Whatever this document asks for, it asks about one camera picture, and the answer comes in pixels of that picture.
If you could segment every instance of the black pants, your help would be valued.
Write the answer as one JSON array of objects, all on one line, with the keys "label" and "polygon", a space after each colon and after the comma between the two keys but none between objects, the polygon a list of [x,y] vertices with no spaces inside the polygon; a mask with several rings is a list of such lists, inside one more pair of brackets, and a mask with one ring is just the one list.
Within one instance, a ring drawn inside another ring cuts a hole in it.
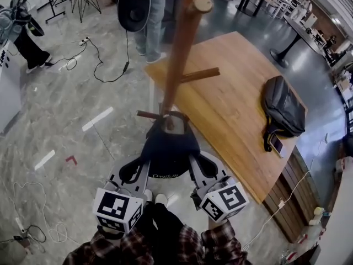
[{"label": "black pants", "polygon": [[27,60],[28,69],[43,65],[50,56],[48,52],[42,51],[33,40],[31,40],[25,29],[22,30],[14,44],[23,58]]},{"label": "black pants", "polygon": [[179,234],[183,226],[179,218],[163,204],[147,202],[136,227],[153,246],[154,264],[177,263]]}]

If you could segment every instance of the outlet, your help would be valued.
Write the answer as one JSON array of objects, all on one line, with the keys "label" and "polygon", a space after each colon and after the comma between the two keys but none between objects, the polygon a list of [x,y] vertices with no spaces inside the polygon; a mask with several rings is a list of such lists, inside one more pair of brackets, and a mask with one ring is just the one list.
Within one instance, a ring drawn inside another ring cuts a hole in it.
[{"label": "outlet", "polygon": [[23,228],[23,225],[22,225],[22,223],[21,223],[21,220],[20,220],[18,217],[16,217],[15,220],[16,220],[16,223],[17,223],[18,227],[20,228],[21,233],[24,234],[25,230],[24,230],[24,228]]}]

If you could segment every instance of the backpack strap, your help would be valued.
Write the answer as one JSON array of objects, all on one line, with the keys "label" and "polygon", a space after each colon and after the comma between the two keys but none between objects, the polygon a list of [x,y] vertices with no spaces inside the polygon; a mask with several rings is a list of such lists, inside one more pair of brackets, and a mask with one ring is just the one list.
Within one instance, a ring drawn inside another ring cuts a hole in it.
[{"label": "backpack strap", "polygon": [[269,137],[276,131],[280,130],[276,124],[275,121],[271,120],[269,116],[266,115],[266,120],[267,120],[267,125],[266,125],[266,130],[264,133],[264,149],[266,152],[271,152],[272,147],[269,144]]}]

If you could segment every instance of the cable plug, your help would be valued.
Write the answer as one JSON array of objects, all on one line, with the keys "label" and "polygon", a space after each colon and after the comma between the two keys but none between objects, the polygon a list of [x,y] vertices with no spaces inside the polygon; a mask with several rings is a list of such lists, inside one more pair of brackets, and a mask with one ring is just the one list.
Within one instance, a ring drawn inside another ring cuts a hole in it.
[{"label": "cable plug", "polygon": [[126,62],[125,67],[122,71],[122,74],[124,74],[127,71],[127,68],[129,67],[130,62]]},{"label": "cable plug", "polygon": [[13,236],[13,239],[16,241],[23,241],[24,240],[24,238],[21,236]]},{"label": "cable plug", "polygon": [[279,209],[282,209],[285,205],[286,205],[285,202],[283,201],[283,199],[281,199],[281,200],[280,200],[280,203],[279,203],[279,205],[278,205],[278,208],[279,208]]}]

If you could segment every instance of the red tape marker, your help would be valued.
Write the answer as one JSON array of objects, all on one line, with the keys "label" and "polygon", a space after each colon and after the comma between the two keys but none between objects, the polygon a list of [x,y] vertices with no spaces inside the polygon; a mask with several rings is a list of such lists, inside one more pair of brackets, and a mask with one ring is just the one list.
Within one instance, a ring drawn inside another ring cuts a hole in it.
[{"label": "red tape marker", "polygon": [[69,158],[66,158],[66,162],[68,162],[68,161],[70,161],[70,160],[72,160],[74,163],[75,163],[75,166],[77,166],[77,161],[76,161],[76,159],[75,159],[75,157],[72,155],[72,156],[70,156]]}]

